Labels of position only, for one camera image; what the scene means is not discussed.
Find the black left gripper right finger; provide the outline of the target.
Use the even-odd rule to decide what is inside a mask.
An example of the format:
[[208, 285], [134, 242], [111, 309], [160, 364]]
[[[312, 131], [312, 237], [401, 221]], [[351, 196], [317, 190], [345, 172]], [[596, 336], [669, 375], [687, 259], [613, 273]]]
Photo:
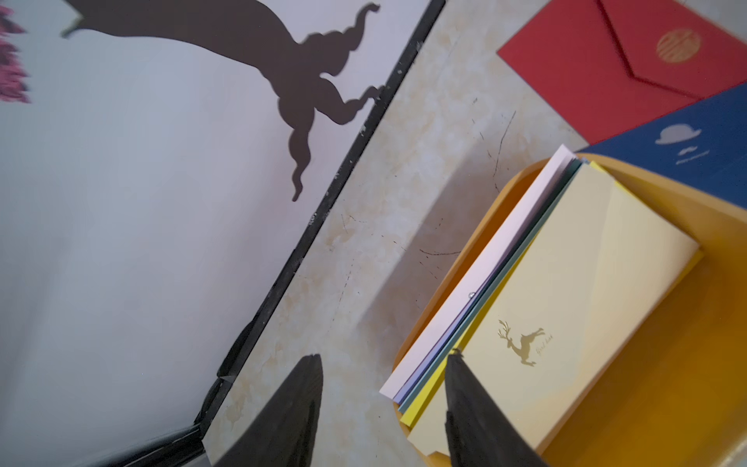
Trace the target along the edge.
[[458, 350], [447, 358], [445, 394], [445, 432], [453, 466], [547, 466], [494, 403]]

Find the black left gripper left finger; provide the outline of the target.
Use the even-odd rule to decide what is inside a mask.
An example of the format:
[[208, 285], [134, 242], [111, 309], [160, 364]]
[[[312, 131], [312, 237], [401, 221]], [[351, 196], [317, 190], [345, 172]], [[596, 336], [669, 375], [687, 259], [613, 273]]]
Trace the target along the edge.
[[303, 357], [219, 466], [309, 466], [323, 393], [322, 358]]

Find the cream envelope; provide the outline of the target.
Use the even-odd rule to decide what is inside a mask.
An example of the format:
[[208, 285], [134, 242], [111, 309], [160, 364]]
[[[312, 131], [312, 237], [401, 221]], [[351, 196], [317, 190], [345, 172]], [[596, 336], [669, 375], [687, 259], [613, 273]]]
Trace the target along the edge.
[[524, 441], [543, 447], [696, 253], [611, 175], [582, 165], [464, 361]]

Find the pink envelope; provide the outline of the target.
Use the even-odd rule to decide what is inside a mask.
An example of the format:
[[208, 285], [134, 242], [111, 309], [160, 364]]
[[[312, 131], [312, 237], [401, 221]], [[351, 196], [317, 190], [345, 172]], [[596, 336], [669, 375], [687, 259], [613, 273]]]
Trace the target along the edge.
[[490, 276], [509, 258], [512, 249], [521, 241], [527, 226], [546, 209], [566, 169], [576, 160], [575, 154], [566, 146], [562, 145], [556, 150], [457, 286], [447, 295], [445, 303], [437, 309], [424, 331], [395, 367], [392, 375], [381, 387], [382, 395], [397, 404], [402, 403], [406, 392], [416, 383], [417, 377], [428, 367], [458, 326], [467, 307], [474, 303]]

